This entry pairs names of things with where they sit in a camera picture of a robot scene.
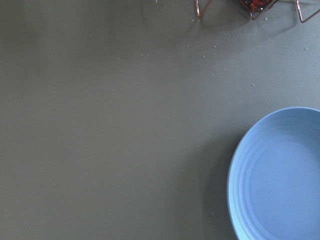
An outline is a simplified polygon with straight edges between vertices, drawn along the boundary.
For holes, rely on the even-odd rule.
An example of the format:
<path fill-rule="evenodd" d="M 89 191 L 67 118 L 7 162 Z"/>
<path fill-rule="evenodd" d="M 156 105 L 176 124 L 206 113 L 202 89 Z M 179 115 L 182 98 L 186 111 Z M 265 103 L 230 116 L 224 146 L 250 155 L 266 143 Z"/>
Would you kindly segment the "blue round plate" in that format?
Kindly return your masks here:
<path fill-rule="evenodd" d="M 232 156 L 227 204 L 239 240 L 320 237 L 320 112 L 274 111 L 256 122 Z"/>

